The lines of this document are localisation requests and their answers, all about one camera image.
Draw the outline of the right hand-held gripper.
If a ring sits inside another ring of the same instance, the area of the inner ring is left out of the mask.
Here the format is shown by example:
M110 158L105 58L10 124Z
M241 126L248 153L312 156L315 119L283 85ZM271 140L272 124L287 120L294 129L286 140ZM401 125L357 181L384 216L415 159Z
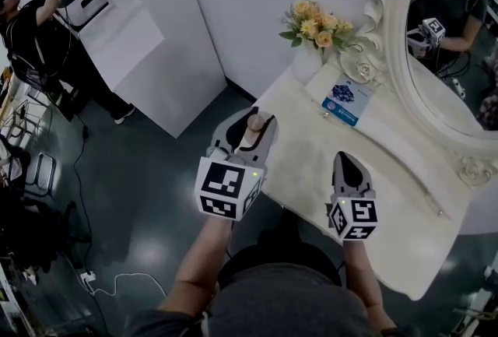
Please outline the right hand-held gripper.
M378 223L376 192L367 169L354 156L339 151L334 158L332 185L331 202L326 204L328 228L340 241L366 240Z

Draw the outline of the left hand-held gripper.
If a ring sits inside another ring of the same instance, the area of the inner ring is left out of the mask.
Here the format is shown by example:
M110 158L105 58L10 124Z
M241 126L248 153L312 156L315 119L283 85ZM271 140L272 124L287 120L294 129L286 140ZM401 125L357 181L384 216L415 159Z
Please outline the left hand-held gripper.
M216 127L198 165L195 200L200 212L240 221L261 192L278 122L274 115L264 120L258 110L238 111Z

